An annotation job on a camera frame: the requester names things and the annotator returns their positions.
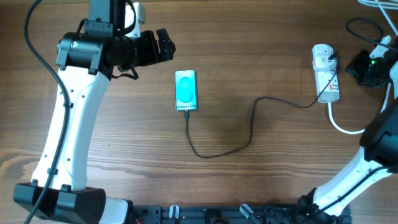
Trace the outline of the light blue Galaxy smartphone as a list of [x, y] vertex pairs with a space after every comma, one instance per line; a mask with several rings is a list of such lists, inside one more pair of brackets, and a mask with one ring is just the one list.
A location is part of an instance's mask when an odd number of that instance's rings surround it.
[[197, 82], [194, 70], [175, 72], [175, 109], [177, 111], [196, 110]]

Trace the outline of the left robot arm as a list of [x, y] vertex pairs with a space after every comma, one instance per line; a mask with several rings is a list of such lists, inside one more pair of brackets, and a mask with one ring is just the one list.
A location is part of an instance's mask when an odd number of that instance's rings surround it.
[[101, 100], [114, 78], [138, 78], [136, 68], [172, 60], [165, 29], [141, 31], [144, 7], [132, 1], [91, 1], [78, 29], [57, 44], [55, 109], [40, 161], [15, 203], [30, 217], [64, 223], [141, 223], [130, 200], [87, 185], [90, 141]]

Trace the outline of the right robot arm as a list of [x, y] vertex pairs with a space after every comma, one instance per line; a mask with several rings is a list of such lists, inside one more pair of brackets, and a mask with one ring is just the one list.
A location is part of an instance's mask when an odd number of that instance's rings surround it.
[[[377, 46], [361, 51], [347, 66], [360, 84], [388, 82], [397, 88], [397, 49]], [[381, 112], [362, 133], [353, 159], [329, 182], [301, 197], [297, 223], [336, 223], [347, 205], [377, 181], [397, 173], [397, 100]]]

